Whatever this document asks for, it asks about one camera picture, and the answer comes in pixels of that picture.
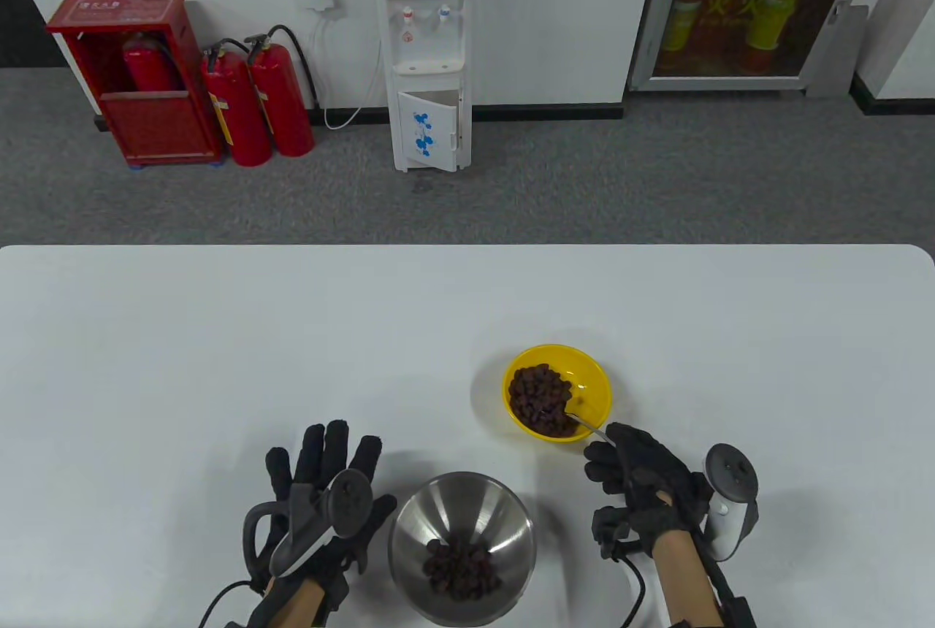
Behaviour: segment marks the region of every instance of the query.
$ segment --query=cabinet door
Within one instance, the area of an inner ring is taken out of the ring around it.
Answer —
[[[128,161],[213,158],[188,91],[105,93],[101,111]]]
[[[403,153],[439,170],[457,170],[458,91],[399,93]]]

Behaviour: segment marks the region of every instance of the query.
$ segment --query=red fire extinguisher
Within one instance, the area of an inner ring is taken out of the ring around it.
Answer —
[[[798,0],[759,0],[757,12],[747,28],[741,70],[754,76],[768,74],[772,58],[779,47],[782,32],[795,13]]]
[[[681,63],[692,27],[701,13],[704,0],[673,0],[672,10],[668,13],[665,33],[662,35],[662,50],[657,66],[662,69],[675,68]]]
[[[140,93],[184,90],[172,54],[154,37],[134,34],[123,45],[123,61]]]
[[[253,168],[272,158],[273,145],[250,80],[247,58],[225,51],[225,43],[243,47],[240,42],[227,39],[214,44],[205,53],[201,73],[234,163]]]
[[[286,47],[273,44],[270,38],[276,31],[284,30],[293,39],[302,60],[314,97],[314,83],[302,48],[287,27],[277,25],[269,34],[258,34],[245,41],[253,44],[248,66],[256,94],[260,98],[270,123],[273,141],[283,156],[298,158],[315,147],[315,137],[308,120],[308,111],[298,85],[295,66]]]

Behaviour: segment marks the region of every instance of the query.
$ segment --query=black glove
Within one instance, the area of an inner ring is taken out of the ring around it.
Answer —
[[[595,528],[612,518],[627,522],[640,535],[642,549],[650,557],[652,546],[664,532],[697,529],[711,501],[711,487],[704,475],[690,472],[657,439],[633,426],[609,424],[607,437],[617,448],[605,442],[588,445],[584,457],[590,462],[584,465],[584,474],[601,482],[606,494],[624,495],[627,512],[600,509],[595,514]],[[671,497],[672,505],[658,497],[659,491]]]
[[[360,470],[367,476],[367,479],[372,481],[382,450],[383,443],[380,438],[365,435],[361,438],[351,464],[348,465],[347,422],[331,421],[327,431],[321,424],[307,428],[302,440],[302,450],[295,464],[295,475],[291,474],[289,453],[284,448],[272,448],[267,453],[267,471],[270,474],[276,499],[281,501],[288,499],[289,490],[294,482],[313,484],[316,491],[324,491],[335,475],[347,467]],[[357,570],[363,574],[367,569],[367,546],[396,507],[397,498],[391,494],[376,499],[373,502],[370,517],[357,535],[351,538],[333,538],[288,577],[277,578],[272,591],[253,612],[250,625],[268,625],[272,617],[284,607],[306,579],[313,579],[324,590],[324,602],[315,619],[315,625],[324,625],[328,614],[331,611],[337,611],[348,594],[344,572],[350,569],[354,561],[357,561]],[[272,518],[270,536],[258,556],[261,562],[264,562],[264,575],[261,577],[261,582],[264,584],[261,589],[257,590],[261,593],[266,591],[268,582],[270,582],[270,555],[288,530],[288,518]]]

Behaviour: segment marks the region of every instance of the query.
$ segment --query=carpet floor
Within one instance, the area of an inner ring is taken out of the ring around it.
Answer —
[[[848,98],[635,97],[614,121],[485,123],[474,165],[397,173],[386,126],[307,158],[126,168],[67,69],[0,70],[0,245],[911,243],[935,251],[935,124]]]

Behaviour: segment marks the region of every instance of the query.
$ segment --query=label sticker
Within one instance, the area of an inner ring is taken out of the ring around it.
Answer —
[[[256,91],[256,96],[260,98],[260,110],[263,110],[263,116],[267,120],[267,128],[269,128],[270,133],[275,136],[276,131],[273,131],[273,123],[271,123],[270,114],[267,111],[267,102],[270,101],[270,95],[267,95],[264,93],[264,91],[260,90],[260,88],[257,88],[255,85],[253,89]]]
[[[214,111],[218,113],[218,121],[221,123],[221,131],[224,132],[224,141],[227,146],[234,146],[234,140],[231,139],[231,130],[227,127],[227,120],[224,118],[224,110],[230,110],[230,105],[224,100],[219,100],[214,93],[208,93],[211,98],[211,104],[214,105]]]
[[[77,0],[64,24],[157,23],[174,0]]]

